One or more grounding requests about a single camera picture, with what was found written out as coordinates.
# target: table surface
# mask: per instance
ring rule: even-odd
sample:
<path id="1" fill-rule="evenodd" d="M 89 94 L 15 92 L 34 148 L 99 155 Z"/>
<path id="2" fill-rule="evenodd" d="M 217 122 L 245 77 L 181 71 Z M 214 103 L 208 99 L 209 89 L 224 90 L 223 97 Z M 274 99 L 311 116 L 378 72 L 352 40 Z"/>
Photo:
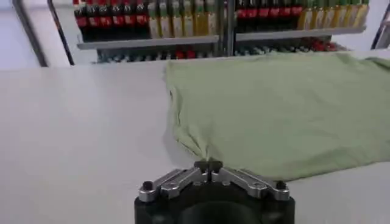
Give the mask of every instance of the table surface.
<path id="1" fill-rule="evenodd" d="M 0 73 L 0 223 L 133 223 L 140 184 L 195 160 L 172 137 L 164 67 Z M 387 170 L 378 163 L 290 182 L 296 223 L 389 223 Z"/>

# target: bottle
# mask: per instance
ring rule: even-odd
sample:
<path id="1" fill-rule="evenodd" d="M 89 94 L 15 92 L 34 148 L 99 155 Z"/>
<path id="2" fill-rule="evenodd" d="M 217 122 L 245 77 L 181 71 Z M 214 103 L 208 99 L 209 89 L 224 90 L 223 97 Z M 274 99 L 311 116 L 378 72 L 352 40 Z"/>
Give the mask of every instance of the bottle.
<path id="1" fill-rule="evenodd" d="M 191 37 L 194 35 L 194 16 L 190 0 L 184 0 L 184 36 Z"/>
<path id="2" fill-rule="evenodd" d="M 80 1 L 79 4 L 79 0 L 73 0 L 73 7 L 76 24 L 80 29 L 83 40 L 85 41 L 88 35 L 87 5 L 84 1 Z"/>
<path id="3" fill-rule="evenodd" d="M 269 30 L 269 4 L 268 0 L 260 0 L 260 5 L 258 9 L 258 19 L 257 19 L 257 30 L 265 31 Z"/>
<path id="4" fill-rule="evenodd" d="M 123 4 L 119 3 L 118 0 L 111 0 L 111 5 L 112 21 L 115 28 L 115 35 L 118 39 L 126 39 L 126 30 L 124 28 Z"/>
<path id="5" fill-rule="evenodd" d="M 237 23 L 236 23 L 236 32 L 244 33 L 246 26 L 246 6 L 244 0 L 237 0 L 236 3 L 236 13 L 237 13 Z"/>
<path id="6" fill-rule="evenodd" d="M 303 7 L 301 1 L 292 0 L 291 25 L 290 25 L 291 29 L 296 30 L 298 28 L 298 20 L 302 11 L 303 11 Z"/>
<path id="7" fill-rule="evenodd" d="M 101 37 L 104 40 L 115 39 L 113 29 L 111 6 L 107 4 L 106 0 L 99 0 L 99 16 L 101 24 Z"/>
<path id="8" fill-rule="evenodd" d="M 306 8 L 302 11 L 298 20 L 299 30 L 310 30 L 310 23 L 313 17 L 313 0 L 306 0 Z"/>
<path id="9" fill-rule="evenodd" d="M 174 37 L 183 37 L 183 16 L 181 13 L 181 6 L 179 0 L 173 0 L 172 2 L 172 11 L 173 11 L 173 36 Z"/>
<path id="10" fill-rule="evenodd" d="M 333 17 L 331 26 L 333 28 L 342 27 L 344 25 L 344 19 L 347 14 L 347 1 L 339 0 L 339 4 L 336 5 L 335 17 Z"/>
<path id="11" fill-rule="evenodd" d="M 153 0 L 147 5 L 147 11 L 149 12 L 149 30 L 153 39 L 161 38 L 161 25 L 156 8 L 156 0 Z"/>
<path id="12" fill-rule="evenodd" d="M 207 0 L 208 34 L 217 34 L 217 20 L 215 14 L 215 0 Z"/>
<path id="13" fill-rule="evenodd" d="M 87 0 L 87 18 L 89 37 L 91 37 L 91 40 L 99 40 L 101 37 L 99 6 L 93 0 Z"/>
<path id="14" fill-rule="evenodd" d="M 195 14 L 195 24 L 196 24 L 196 35 L 197 36 L 207 36 L 208 33 L 208 19 L 207 14 L 204 10 L 203 0 L 196 0 L 196 14 Z"/>
<path id="15" fill-rule="evenodd" d="M 148 15 L 147 15 L 147 5 L 143 0 L 136 1 L 136 33 L 139 37 L 146 38 L 150 37 L 149 25 L 148 25 Z"/>
<path id="16" fill-rule="evenodd" d="M 311 19 L 311 29 L 322 29 L 322 22 L 324 20 L 324 0 L 317 0 L 316 6 L 313 8 L 313 17 Z"/>
<path id="17" fill-rule="evenodd" d="M 163 38 L 172 37 L 171 19 L 168 14 L 168 6 L 166 0 L 160 1 L 160 23 L 161 23 L 161 35 Z"/>
<path id="18" fill-rule="evenodd" d="M 344 18 L 344 27 L 352 27 L 356 16 L 358 14 L 359 8 L 358 8 L 358 0 L 351 0 L 350 5 L 347 6 L 347 14 Z"/>
<path id="19" fill-rule="evenodd" d="M 322 22 L 322 28 L 329 29 L 332 26 L 332 20 L 335 16 L 336 0 L 328 0 L 328 5 L 325 9 L 325 15 Z"/>
<path id="20" fill-rule="evenodd" d="M 135 33 L 135 26 L 136 26 L 136 20 L 137 20 L 137 14 L 136 14 L 136 6 L 133 2 L 130 0 L 124 0 L 124 7 L 123 7 L 123 15 L 124 15 L 124 23 L 125 28 L 124 32 L 126 33 L 126 38 L 133 38 L 136 36 Z"/>
<path id="21" fill-rule="evenodd" d="M 246 12 L 246 32 L 254 32 L 257 29 L 257 4 L 255 0 L 249 0 Z"/>
<path id="22" fill-rule="evenodd" d="M 290 29 L 291 19 L 291 0 L 282 0 L 279 11 L 279 29 Z"/>
<path id="23" fill-rule="evenodd" d="M 272 0 L 271 8 L 269 10 L 269 23 L 271 30 L 278 30 L 280 28 L 280 4 L 279 0 Z"/>
<path id="24" fill-rule="evenodd" d="M 362 4 L 359 7 L 358 14 L 356 16 L 355 22 L 353 22 L 354 27 L 362 27 L 366 23 L 367 14 L 369 11 L 369 0 L 361 1 Z"/>

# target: juice bottle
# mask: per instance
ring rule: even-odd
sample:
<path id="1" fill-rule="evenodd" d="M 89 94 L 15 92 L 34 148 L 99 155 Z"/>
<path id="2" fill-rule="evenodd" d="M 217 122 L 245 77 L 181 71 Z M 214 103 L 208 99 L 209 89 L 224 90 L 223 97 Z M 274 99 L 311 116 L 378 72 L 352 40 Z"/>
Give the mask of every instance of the juice bottle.
<path id="1" fill-rule="evenodd" d="M 347 14 L 344 18 L 344 27 L 352 27 L 353 23 L 356 20 L 356 16 L 358 14 L 359 8 L 358 8 L 358 0 L 351 0 L 350 5 L 347 7 Z"/>
<path id="2" fill-rule="evenodd" d="M 172 11 L 173 11 L 173 36 L 182 37 L 183 36 L 183 17 L 180 9 L 179 0 L 173 0 L 172 2 Z"/>
<path id="3" fill-rule="evenodd" d="M 192 11 L 191 0 L 184 0 L 184 36 L 191 37 L 194 35 L 194 16 Z"/>
<path id="4" fill-rule="evenodd" d="M 172 37 L 171 21 L 168 14 L 168 8 L 166 0 L 160 1 L 160 24 L 161 24 L 161 35 L 163 38 Z"/>
<path id="5" fill-rule="evenodd" d="M 208 33 L 208 19 L 207 14 L 204 10 L 203 0 L 196 1 L 196 35 L 197 36 L 206 36 Z"/>
<path id="6" fill-rule="evenodd" d="M 333 28 L 342 27 L 344 25 L 344 19 L 347 14 L 347 0 L 339 0 L 339 4 L 336 5 L 335 16 L 333 17 L 331 26 Z"/>
<path id="7" fill-rule="evenodd" d="M 333 17 L 335 17 L 335 7 L 336 7 L 336 1 L 335 0 L 328 0 L 328 6 L 325 9 L 325 15 L 324 20 L 322 22 L 322 28 L 329 29 L 332 26 L 332 20 Z"/>
<path id="8" fill-rule="evenodd" d="M 306 8 L 302 11 L 300 18 L 298 20 L 298 29 L 299 30 L 309 30 L 311 19 L 313 17 L 313 0 L 306 0 Z"/>
<path id="9" fill-rule="evenodd" d="M 160 19 L 157 15 L 156 0 L 149 3 L 147 6 L 149 12 L 149 28 L 151 30 L 152 38 L 161 38 Z"/>
<path id="10" fill-rule="evenodd" d="M 215 15 L 215 0 L 207 0 L 208 34 L 217 34 L 217 21 Z"/>
<path id="11" fill-rule="evenodd" d="M 322 29 L 322 21 L 324 20 L 324 0 L 317 0 L 316 6 L 313 9 L 313 17 L 311 19 L 311 29 Z"/>
<path id="12" fill-rule="evenodd" d="M 369 11 L 369 0 L 363 0 L 362 4 L 359 5 L 359 11 L 356 16 L 355 22 L 353 22 L 354 27 L 364 26 L 366 23 L 367 14 Z"/>

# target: wrinkled fabric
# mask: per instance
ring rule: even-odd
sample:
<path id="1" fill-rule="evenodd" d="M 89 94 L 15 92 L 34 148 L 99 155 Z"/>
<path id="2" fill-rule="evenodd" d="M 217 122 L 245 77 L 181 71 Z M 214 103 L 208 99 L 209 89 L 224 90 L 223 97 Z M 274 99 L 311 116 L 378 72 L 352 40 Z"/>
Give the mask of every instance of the wrinkled fabric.
<path id="1" fill-rule="evenodd" d="M 293 180 L 390 159 L 390 61 L 281 54 L 170 62 L 174 136 L 200 158 Z"/>

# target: shelf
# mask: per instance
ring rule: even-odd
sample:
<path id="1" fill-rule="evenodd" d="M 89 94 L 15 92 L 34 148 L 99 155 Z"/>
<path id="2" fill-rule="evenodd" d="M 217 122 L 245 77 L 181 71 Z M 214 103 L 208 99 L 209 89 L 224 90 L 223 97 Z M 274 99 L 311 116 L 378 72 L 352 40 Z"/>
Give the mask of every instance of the shelf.
<path id="1" fill-rule="evenodd" d="M 152 46 L 169 46 L 184 44 L 208 44 L 217 43 L 218 35 L 204 37 L 183 37 L 183 38 L 161 38 L 161 39 L 143 39 L 143 40 L 118 40 L 118 41 L 97 41 L 78 43 L 80 50 L 90 49 L 114 49 L 114 48 L 131 48 L 131 47 L 152 47 Z"/>
<path id="2" fill-rule="evenodd" d="M 340 34 L 361 33 L 366 27 L 348 27 L 348 28 L 332 28 L 321 30 L 289 30 L 279 32 L 259 32 L 259 33 L 238 33 L 236 34 L 236 41 L 250 41 L 250 40 L 274 40 L 286 38 L 301 38 L 301 37 L 321 37 Z"/>

